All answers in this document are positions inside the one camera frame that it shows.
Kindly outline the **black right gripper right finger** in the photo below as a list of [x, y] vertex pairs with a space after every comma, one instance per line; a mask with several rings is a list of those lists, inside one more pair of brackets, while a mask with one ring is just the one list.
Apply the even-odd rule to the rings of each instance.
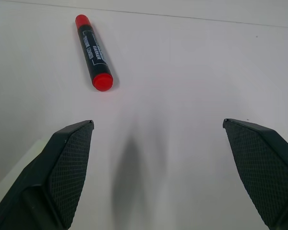
[[288, 230], [288, 143], [274, 130], [225, 119], [240, 179], [265, 225]]

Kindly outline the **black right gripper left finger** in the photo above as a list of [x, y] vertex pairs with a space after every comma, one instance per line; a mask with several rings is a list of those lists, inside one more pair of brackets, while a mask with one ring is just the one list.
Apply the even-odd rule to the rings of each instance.
[[38, 141], [0, 182], [0, 230], [67, 230], [83, 190], [94, 122]]

